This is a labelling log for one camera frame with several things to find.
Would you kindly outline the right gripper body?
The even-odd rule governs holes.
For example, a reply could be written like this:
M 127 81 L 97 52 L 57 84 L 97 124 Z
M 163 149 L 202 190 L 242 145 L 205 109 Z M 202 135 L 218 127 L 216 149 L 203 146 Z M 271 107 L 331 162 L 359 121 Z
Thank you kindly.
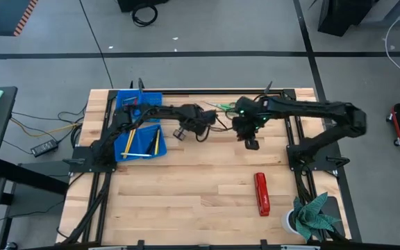
M 260 126 L 260 119 L 257 117 L 237 116 L 232 118 L 232 127 L 237 134 L 237 140 L 255 140 L 256 130 Z

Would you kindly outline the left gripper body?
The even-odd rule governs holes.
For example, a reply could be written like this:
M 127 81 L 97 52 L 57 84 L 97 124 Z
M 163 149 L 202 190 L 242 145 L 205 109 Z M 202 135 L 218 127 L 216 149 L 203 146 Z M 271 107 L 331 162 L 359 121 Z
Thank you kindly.
M 196 135 L 203 135 L 209 126 L 215 124 L 217 118 L 216 110 L 197 110 L 190 122 L 190 131 Z

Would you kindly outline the red stapler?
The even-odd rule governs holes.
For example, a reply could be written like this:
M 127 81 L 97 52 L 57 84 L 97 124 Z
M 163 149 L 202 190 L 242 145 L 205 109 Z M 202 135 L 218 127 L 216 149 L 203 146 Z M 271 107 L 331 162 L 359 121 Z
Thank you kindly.
M 265 174 L 262 172 L 255 173 L 254 183 L 256 188 L 259 215 L 261 217 L 267 217 L 270 213 L 270 201 Z

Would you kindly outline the white plant pot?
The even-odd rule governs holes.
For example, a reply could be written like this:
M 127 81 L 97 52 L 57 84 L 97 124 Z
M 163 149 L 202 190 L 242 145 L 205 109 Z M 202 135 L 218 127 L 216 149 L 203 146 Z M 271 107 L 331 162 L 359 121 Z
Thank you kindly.
M 293 233 L 298 235 L 299 233 L 294 229 L 294 224 L 292 223 L 292 213 L 294 212 L 293 209 L 289 210 L 288 212 L 286 212 L 282 218 L 281 218 L 281 225 L 283 227 L 283 229 L 287 232 L 287 233 Z

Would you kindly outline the green leafy plant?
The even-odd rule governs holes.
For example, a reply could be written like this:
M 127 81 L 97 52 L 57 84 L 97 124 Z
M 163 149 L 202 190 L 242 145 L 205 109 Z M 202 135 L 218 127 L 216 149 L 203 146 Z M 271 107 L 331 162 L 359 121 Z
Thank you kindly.
M 326 215 L 321 212 L 323 206 L 328 200 L 328 193 L 325 192 L 310 203 L 303 205 L 299 197 L 295 197 L 293 201 L 292 222 L 295 231 L 300 234 L 305 241 L 309 241 L 315 236 L 319 242 L 323 240 L 323 235 L 319 230 L 335 232 L 333 225 L 340 222 L 341 219 Z

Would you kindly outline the black box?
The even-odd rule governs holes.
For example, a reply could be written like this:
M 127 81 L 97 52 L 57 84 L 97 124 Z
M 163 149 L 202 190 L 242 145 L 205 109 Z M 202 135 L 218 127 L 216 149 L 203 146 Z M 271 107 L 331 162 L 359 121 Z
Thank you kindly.
M 167 3 L 169 0 L 116 0 L 123 13 L 131 12 L 138 7 L 156 6 Z

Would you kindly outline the black cabinet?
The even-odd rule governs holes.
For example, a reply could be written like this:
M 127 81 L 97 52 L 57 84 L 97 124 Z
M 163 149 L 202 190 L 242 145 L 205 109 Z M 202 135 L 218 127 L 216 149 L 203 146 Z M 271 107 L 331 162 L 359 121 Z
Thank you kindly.
M 359 25 L 376 3 L 376 0 L 322 1 L 317 30 L 338 37 L 342 37 L 351 26 Z

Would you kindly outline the black power adapter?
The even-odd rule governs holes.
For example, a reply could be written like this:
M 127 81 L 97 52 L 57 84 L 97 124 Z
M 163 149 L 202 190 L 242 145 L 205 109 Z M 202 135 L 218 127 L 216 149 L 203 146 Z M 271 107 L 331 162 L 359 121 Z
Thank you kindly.
M 49 140 L 42 144 L 39 144 L 33 148 L 31 148 L 31 153 L 35 158 L 42 156 L 46 153 L 50 153 L 55 151 L 58 148 L 58 143 L 56 140 Z

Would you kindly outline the orange striped black mat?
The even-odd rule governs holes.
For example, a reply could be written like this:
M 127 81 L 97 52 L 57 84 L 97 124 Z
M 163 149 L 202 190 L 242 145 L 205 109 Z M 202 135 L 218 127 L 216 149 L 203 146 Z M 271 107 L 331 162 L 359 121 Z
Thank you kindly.
M 19 36 L 39 0 L 0 0 L 0 36 Z

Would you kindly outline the green handled scissors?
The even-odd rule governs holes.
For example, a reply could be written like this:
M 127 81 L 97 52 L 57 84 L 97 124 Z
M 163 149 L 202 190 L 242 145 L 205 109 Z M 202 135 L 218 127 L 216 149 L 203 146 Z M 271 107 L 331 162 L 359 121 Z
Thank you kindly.
M 206 104 L 209 106 L 213 106 L 221 110 L 223 113 L 229 114 L 229 113 L 235 113 L 235 102 L 232 103 L 211 103 L 205 101 Z

